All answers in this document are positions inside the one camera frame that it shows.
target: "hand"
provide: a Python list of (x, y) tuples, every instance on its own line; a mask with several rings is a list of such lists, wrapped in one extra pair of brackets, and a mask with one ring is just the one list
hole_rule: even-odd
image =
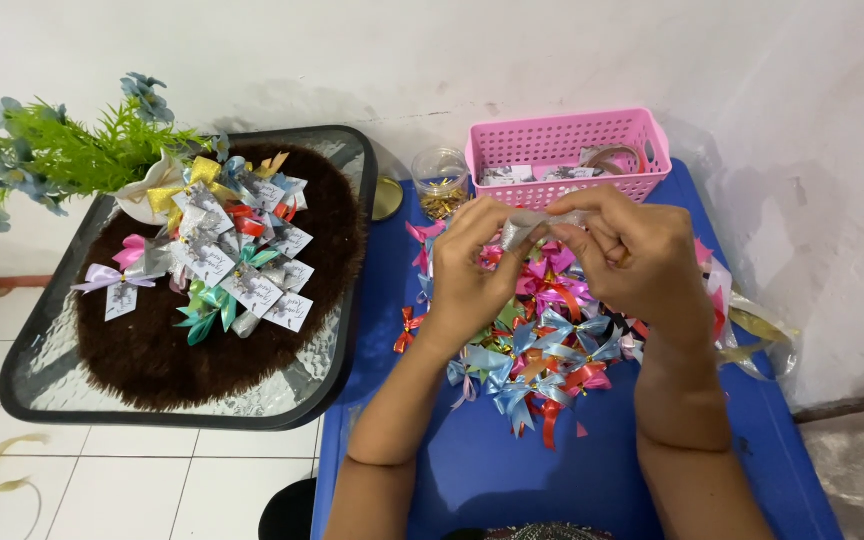
[(491, 197), (480, 197), (455, 213), (432, 250), (435, 289), (418, 339), (447, 347), (451, 355), (495, 321), (512, 299), (522, 263), (543, 231), (504, 253), (494, 271), (479, 266), (478, 257), (515, 211)]
[(636, 204), (612, 185), (569, 193), (545, 209), (550, 215), (573, 210), (592, 212), (588, 232), (557, 225), (553, 234), (582, 264), (593, 297), (667, 335), (712, 339), (714, 313), (687, 210)]

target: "pile of ribbon bows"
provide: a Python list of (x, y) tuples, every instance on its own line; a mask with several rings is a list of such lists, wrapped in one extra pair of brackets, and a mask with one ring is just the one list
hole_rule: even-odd
[[(234, 264), (234, 269), (229, 266), (222, 276), (212, 276), (213, 283), (217, 283), (223, 277), (240, 277), (242, 264), (259, 271), (275, 259), (291, 261), (277, 245), (276, 230), (294, 229), (286, 224), (296, 212), (307, 210), (304, 193), (307, 181), (279, 172), (286, 158), (288, 153), (280, 153), (254, 168), (241, 156), (228, 159), (224, 165), (196, 157), (191, 166), (185, 168), (182, 185), (153, 187), (143, 193), (154, 214), (168, 217), (168, 224), (159, 234), (155, 238), (128, 236), (123, 240), (125, 249), (113, 258), (121, 273), (93, 264), (86, 276), (87, 283), (74, 285), (72, 289), (90, 292), (128, 285), (148, 288), (155, 286), (156, 279), (169, 274), (170, 287), (176, 293), (189, 296), (189, 305), (179, 309), (187, 319), (176, 325), (189, 328), (189, 345), (205, 339), (217, 318), (221, 318), (225, 332), (232, 328), (240, 338), (247, 338), (258, 325), (259, 317), (251, 311), (236, 316), (238, 302), (233, 295), (219, 284), (207, 285), (208, 277), (202, 279), (187, 263), (189, 258), (192, 261), (211, 258), (210, 249), (211, 253), (223, 254), (228, 264)], [(194, 205), (191, 195), (197, 184), (198, 188), (207, 190), (202, 196), (214, 204)], [(270, 200), (270, 193), (279, 200)], [(189, 258), (182, 256), (186, 249)], [(262, 278), (279, 292), (288, 293), (286, 272), (271, 266), (261, 270)], [(124, 292), (125, 289), (110, 292), (109, 305), (113, 301), (121, 302), (122, 297), (127, 296)], [(130, 309), (115, 316), (134, 309), (135, 300)]]
[[(406, 224), (408, 233), (421, 244), (413, 262), (419, 269), (422, 287), (416, 302), (429, 303), (429, 310), (433, 309), (434, 242), (448, 227), (449, 223), (441, 220), (430, 227)], [(715, 306), (716, 347), (721, 361), (734, 362), (751, 376), (765, 380), (752, 362), (752, 353), (774, 341), (791, 342), (797, 330), (734, 293), (732, 276), (725, 266), (698, 238), (695, 245), (706, 289)], [(494, 269), (503, 253), (501, 246), (487, 245), (479, 255), (479, 264)], [(406, 350), (425, 317), (416, 317), (413, 312), (411, 306), (402, 309), (404, 328), (393, 347), (397, 353)], [(725, 324), (727, 320), (762, 341), (738, 346), (731, 325)], [(474, 402), (480, 394), (490, 396), (499, 413), (508, 418), (516, 438), (526, 427), (534, 430), (533, 416), (540, 417), (543, 442), (546, 448), (555, 450), (555, 426), (562, 409), (572, 409), (575, 401), (588, 396), (590, 390), (610, 389), (607, 372), (616, 363), (642, 363), (648, 337), (648, 325), (591, 296), (585, 274), (569, 248), (555, 240), (540, 240), (522, 264), (515, 296), (496, 320), (448, 363), (450, 385), (462, 387), (462, 395), (452, 409)], [(575, 433), (579, 437), (588, 435), (578, 421)]]

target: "jar lid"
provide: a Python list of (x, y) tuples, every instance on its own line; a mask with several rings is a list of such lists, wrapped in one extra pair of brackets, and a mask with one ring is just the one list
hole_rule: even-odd
[(396, 215), (402, 206), (402, 184), (394, 178), (380, 176), (375, 183), (375, 202), (372, 205), (372, 221), (385, 221)]

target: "brown fur mat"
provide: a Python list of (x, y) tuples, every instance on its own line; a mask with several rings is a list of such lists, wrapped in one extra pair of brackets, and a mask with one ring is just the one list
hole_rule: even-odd
[[(292, 145), (240, 143), (231, 154), (258, 165), (279, 152), (289, 152), (281, 172), (308, 181), (309, 209), (292, 220), (314, 238), (297, 256), (315, 269), (301, 291), (314, 302), (301, 331), (263, 321), (251, 337), (242, 339), (231, 330), (223, 333), (221, 318), (216, 318), (208, 337), (190, 347), (188, 328), (174, 327), (186, 319), (176, 308), (188, 306), (189, 299), (169, 289), (169, 276), (160, 278), (155, 288), (139, 290), (136, 311), (108, 322), (105, 290), (78, 294), (78, 354), (91, 372), (93, 387), (140, 410), (198, 406), (240, 393), (287, 367), (319, 331), (361, 268), (364, 218), (349, 181), (318, 153)], [(215, 159), (214, 154), (208, 157)], [(85, 280), (90, 264), (118, 270), (113, 256), (122, 250), (122, 240), (131, 234), (153, 238), (159, 228), (120, 213), (89, 247), (77, 283)], [(237, 310), (244, 312), (241, 306)]]

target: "white wall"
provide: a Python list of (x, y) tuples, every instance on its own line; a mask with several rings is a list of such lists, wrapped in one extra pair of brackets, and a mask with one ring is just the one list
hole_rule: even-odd
[[(740, 283), (805, 330), (793, 406), (864, 392), (858, 0), (0, 0), (0, 96), (90, 120), (131, 70), (207, 131), (351, 125), (399, 178), (474, 122), (649, 107)], [(49, 273), (87, 207), (13, 204), (0, 275)]]

